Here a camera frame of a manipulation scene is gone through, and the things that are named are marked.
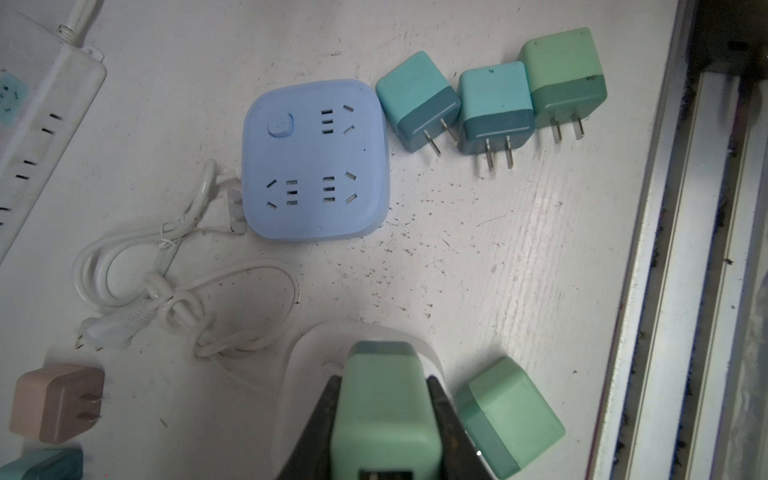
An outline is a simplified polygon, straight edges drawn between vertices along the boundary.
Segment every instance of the three-slot socket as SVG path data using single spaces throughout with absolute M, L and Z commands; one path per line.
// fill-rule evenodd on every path
M 355 180 L 357 178 L 356 175 L 351 174 L 350 172 L 345 172 L 344 176 L 349 178 L 350 180 Z M 335 180 L 336 180 L 336 177 L 323 177 L 323 182 L 333 182 Z M 298 183 L 299 183 L 298 180 L 288 180 L 288 181 L 286 181 L 286 188 L 287 188 L 286 195 L 288 195 L 289 197 L 292 197 L 294 195 L 298 195 L 299 194 L 299 190 L 298 190 L 298 187 L 296 186 L 296 185 L 298 185 Z M 272 180 L 271 182 L 269 182 L 266 185 L 266 187 L 267 188 L 272 188 L 276 184 L 277 184 L 277 179 Z M 329 185 L 327 187 L 323 187 L 323 203 L 326 204 L 326 203 L 336 202 L 336 197 L 335 196 L 333 196 L 333 197 L 326 197 L 325 196 L 325 195 L 333 195 L 331 192 L 335 192 L 335 191 L 336 191 L 336 186 Z M 357 198 L 357 194 L 352 194 L 352 195 L 350 195 L 349 197 L 346 198 L 345 202 L 349 203 L 352 200 L 355 200 L 356 198 Z M 293 205 L 298 205 L 298 204 L 299 204 L 298 200 L 286 200 L 286 205 L 288 207 L 293 206 Z M 277 205 L 273 204 L 272 202 L 266 202 L 266 205 L 269 208 L 271 208 L 272 210 L 275 210 L 277 208 Z
M 355 111 L 354 108 L 350 107 L 349 105 L 343 106 L 344 110 L 348 111 L 349 113 L 352 113 Z M 328 117 L 328 115 L 333 114 L 333 109 L 329 110 L 321 110 L 320 115 L 322 117 L 322 126 L 323 126 L 323 135 L 328 135 L 333 133 L 333 118 Z M 355 129 L 355 125 L 350 125 L 344 130 L 344 134 L 347 135 L 349 132 Z
M 8 88 L 5 85 L 3 85 L 2 87 L 5 90 L 8 90 Z M 54 119 L 56 119 L 58 121 L 63 121 L 64 120 L 64 118 L 61 115 L 49 114 L 48 116 L 50 118 L 54 118 Z M 49 134 L 49 135 L 56 135 L 56 132 L 51 130 L 50 128 L 43 127 L 40 130 L 44 131 L 46 134 Z M 37 167 L 38 166 L 37 162 L 30 161 L 30 160 L 24 160 L 24 161 L 22 161 L 22 164 L 28 165 L 29 167 Z M 26 175 L 16 174 L 15 177 L 18 178 L 19 180 L 29 180 L 29 174 L 26 174 Z M 9 207 L 0 207 L 0 212 L 10 212 L 10 211 L 11 211 L 11 209 Z

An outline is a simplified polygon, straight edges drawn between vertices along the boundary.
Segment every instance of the white power strip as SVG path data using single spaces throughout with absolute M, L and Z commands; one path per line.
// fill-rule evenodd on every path
M 103 57 L 23 15 L 0 22 L 0 262 L 104 81 Z

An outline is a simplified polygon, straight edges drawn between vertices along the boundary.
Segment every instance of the power strip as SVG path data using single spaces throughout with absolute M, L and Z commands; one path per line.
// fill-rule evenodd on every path
M 262 237 L 361 237 L 389 211 L 386 125 L 357 80 L 267 92 L 243 126 L 243 208 Z
M 23 15 L 0 21 L 0 262 L 104 81 L 103 57 Z

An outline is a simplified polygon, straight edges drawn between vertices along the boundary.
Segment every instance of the power cord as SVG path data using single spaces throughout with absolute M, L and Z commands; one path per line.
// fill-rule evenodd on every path
M 239 358 L 266 348 L 288 330 L 291 310 L 300 300 L 299 282 L 290 268 L 278 260 L 259 259 L 216 270 L 176 289 L 165 280 L 165 273 L 186 235 L 193 231 L 209 230 L 197 228 L 196 225 L 210 201 L 212 190 L 236 179 L 235 174 L 217 177 L 215 162 L 208 160 L 178 220 L 104 237 L 80 252 L 72 267 L 74 288 L 86 305 L 105 315 L 83 321 L 78 332 L 77 348 L 82 345 L 96 349 L 125 348 L 139 330 L 157 318 L 166 331 L 185 337 L 187 358 L 210 359 L 244 385 L 259 389 L 250 380 L 230 369 L 223 358 Z M 239 219 L 230 216 L 230 220 Z M 137 292 L 122 297 L 114 296 L 107 285 L 114 259 L 127 248 L 142 243 L 154 244 L 158 248 L 153 270 L 144 275 L 144 282 Z M 191 290 L 226 276 L 259 268 L 279 270 L 293 284 L 293 301 L 286 318 L 278 328 L 265 336 L 249 329 L 222 339 L 212 339 L 207 329 L 213 323 L 214 316 L 204 312 L 203 304 Z

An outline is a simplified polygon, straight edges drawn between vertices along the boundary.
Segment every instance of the white wooden surface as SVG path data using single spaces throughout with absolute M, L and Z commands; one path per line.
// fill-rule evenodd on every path
M 2 12 L 54 28 L 69 4 L 14 0 Z M 295 266 L 295 328 L 240 364 L 272 391 L 290 346 L 327 319 L 425 339 L 454 389 L 508 354 L 568 431 L 516 478 L 583 478 L 674 12 L 665 0 L 104 0 L 87 42 L 105 54 L 106 81 L 0 266 L 0 425 L 23 372 L 86 362 L 104 367 L 109 400 L 75 439 L 87 478 L 268 478 L 273 396 L 187 363 L 181 340 L 157 326 L 125 351 L 73 350 L 92 315 L 70 284 L 75 255 L 173 214 L 206 158 L 235 168 L 247 108 L 270 89 L 351 77 L 373 86 L 421 49 L 456 86 L 464 70 L 516 59 L 530 38 L 588 26 L 608 100 L 582 141 L 570 126 L 559 145 L 540 131 L 513 171 L 489 175 L 445 135 L 438 161 L 428 148 L 407 154 L 390 132 L 391 211 L 375 233 L 317 244 L 196 236 L 169 274 L 183 281 L 254 257 Z M 135 281 L 135 259 L 151 257 L 126 253 L 119 270 Z M 272 273 L 241 276 L 209 288 L 206 304 L 220 331 L 266 329 L 285 286 Z M 21 447 L 0 429 L 0 462 Z

